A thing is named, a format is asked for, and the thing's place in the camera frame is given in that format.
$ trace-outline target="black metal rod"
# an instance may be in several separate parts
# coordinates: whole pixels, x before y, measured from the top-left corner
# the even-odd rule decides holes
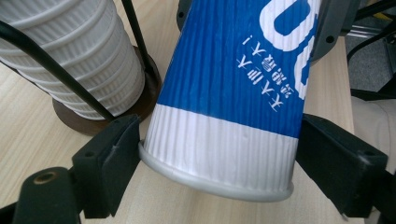
[[[50,73],[57,77],[65,86],[73,91],[77,96],[84,100],[100,115],[107,120],[115,119],[114,116],[101,105],[87,90],[84,89],[66,70],[64,70],[46,51],[23,32],[15,29],[7,23],[0,21],[0,37],[15,45],[35,61],[40,63]]]
[[[151,63],[149,62],[149,54],[146,49],[145,41],[140,30],[139,23],[137,21],[136,13],[134,12],[134,5],[132,0],[122,0],[123,7],[128,17],[128,21],[131,25],[132,31],[134,32],[134,39],[136,40],[137,47],[142,55],[143,64],[145,65],[146,71],[152,71]]]
[[[356,14],[355,21],[362,20],[378,12],[385,11],[391,7],[396,7],[395,1],[380,1],[368,7],[361,8],[358,10],[358,13]]]
[[[350,59],[353,57],[353,55],[358,52],[360,49],[374,43],[377,40],[380,40],[390,34],[392,34],[396,29],[396,21],[392,21],[390,24],[387,25],[387,27],[385,27],[382,32],[379,35],[375,35],[373,37],[371,37],[370,39],[367,39],[361,43],[359,43],[358,46],[356,46],[355,48],[353,48],[347,55],[346,55],[346,61],[347,63],[349,63]]]

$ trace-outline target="metal screw hole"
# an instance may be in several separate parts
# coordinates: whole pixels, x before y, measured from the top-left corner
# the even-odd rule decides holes
[[[334,42],[334,36],[332,36],[332,35],[329,35],[329,36],[327,36],[327,38],[326,38],[326,42],[327,43],[329,43],[329,44],[331,44],[332,42]]]
[[[51,182],[52,180],[56,179],[57,174],[55,172],[49,171],[44,173],[43,175],[39,175],[33,181],[36,185],[43,185]]]

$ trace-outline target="blue paper cup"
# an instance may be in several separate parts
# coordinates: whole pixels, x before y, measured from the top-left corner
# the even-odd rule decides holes
[[[220,196],[288,198],[319,4],[193,1],[142,160]]]

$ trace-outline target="blue cup label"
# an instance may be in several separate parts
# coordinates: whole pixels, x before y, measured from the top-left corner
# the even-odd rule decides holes
[[[158,104],[298,138],[319,4],[193,1]]]

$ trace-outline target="black wire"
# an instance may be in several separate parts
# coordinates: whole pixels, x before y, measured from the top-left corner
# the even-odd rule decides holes
[[[392,14],[385,13],[385,12],[383,12],[382,14],[384,14],[386,17],[390,18],[393,21],[396,20],[396,15],[392,15]]]
[[[382,39],[382,38],[392,34],[395,31],[396,31],[396,21],[392,21],[387,27],[385,27],[383,29],[381,34],[376,35],[376,36],[374,36],[374,37],[372,37],[372,38],[370,38],[368,40],[365,40],[365,41],[361,42],[358,46],[356,46],[353,50],[351,50],[346,56],[347,62],[349,63],[350,59],[353,57],[353,55],[356,52],[358,52],[358,50],[366,47],[367,45],[370,45],[370,44],[374,43],[375,41],[377,41],[379,39]]]
[[[372,16],[378,12],[385,11],[391,7],[396,7],[396,1],[394,0],[383,0],[380,2],[376,2],[370,6],[361,8],[356,13],[355,21],[359,21],[366,17]]]

